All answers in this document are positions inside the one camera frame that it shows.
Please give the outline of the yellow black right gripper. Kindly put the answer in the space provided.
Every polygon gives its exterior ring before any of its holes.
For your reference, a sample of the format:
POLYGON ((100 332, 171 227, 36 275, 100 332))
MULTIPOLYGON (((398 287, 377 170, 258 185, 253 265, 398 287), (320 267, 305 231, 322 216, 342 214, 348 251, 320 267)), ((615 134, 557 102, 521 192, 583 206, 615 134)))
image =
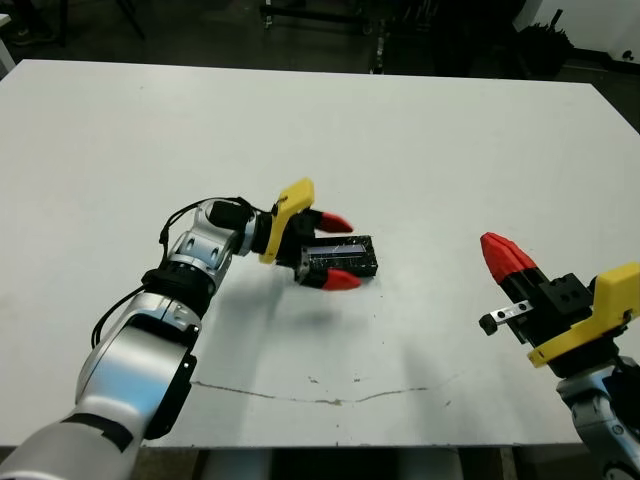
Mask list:
POLYGON ((586 286, 573 273, 549 280, 513 241, 496 233, 483 234, 480 244, 494 281, 516 302, 480 318, 486 335, 508 326, 532 347, 527 358, 536 368, 590 368, 617 354, 613 338, 639 316, 637 263, 601 273, 586 286))

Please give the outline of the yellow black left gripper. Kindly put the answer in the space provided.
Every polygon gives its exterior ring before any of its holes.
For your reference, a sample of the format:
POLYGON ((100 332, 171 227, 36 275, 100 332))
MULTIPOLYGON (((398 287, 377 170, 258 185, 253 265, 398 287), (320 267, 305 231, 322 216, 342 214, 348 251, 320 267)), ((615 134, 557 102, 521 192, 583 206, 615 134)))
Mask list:
MULTIPOLYGON (((262 264, 270 265, 276 261, 277 254, 283 241, 283 236, 289 221, 294 215, 309 208, 315 199, 314 183, 308 177, 302 178, 283 189, 271 213, 271 228, 265 251, 259 255, 262 264)), ((308 210, 313 228, 326 233, 352 233, 352 225, 343 217, 324 211, 308 210)), ((325 291, 346 291, 361 286, 361 280, 352 273, 344 270, 329 268, 311 271, 309 286, 325 291)))

